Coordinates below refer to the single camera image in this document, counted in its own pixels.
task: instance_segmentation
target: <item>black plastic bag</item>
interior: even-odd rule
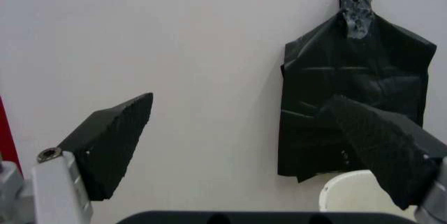
[[[335,120],[321,112],[335,94],[423,123],[436,45],[375,14],[371,0],[340,0],[340,7],[286,45],[278,174],[299,182],[365,168]]]

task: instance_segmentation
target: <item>black foam pad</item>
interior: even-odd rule
[[[124,177],[152,101],[152,93],[146,93],[95,111],[59,144],[76,157],[90,200],[109,199]]]
[[[418,205],[447,147],[406,116],[342,96],[326,104],[362,162],[401,209]]]

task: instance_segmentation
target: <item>white container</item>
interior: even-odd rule
[[[320,193],[322,212],[384,212],[415,220],[415,206],[402,211],[379,186],[370,170],[348,172],[331,179]]]

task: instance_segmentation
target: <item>screw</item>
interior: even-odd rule
[[[48,148],[41,151],[39,155],[37,155],[37,162],[43,163],[45,161],[55,159],[61,155],[62,155],[62,149],[60,149],[59,147]]]

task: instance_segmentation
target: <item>red object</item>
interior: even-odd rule
[[[14,146],[11,130],[9,129],[2,97],[0,97],[0,152],[2,153],[3,160],[16,163],[21,171],[19,157],[17,156],[16,147]]]

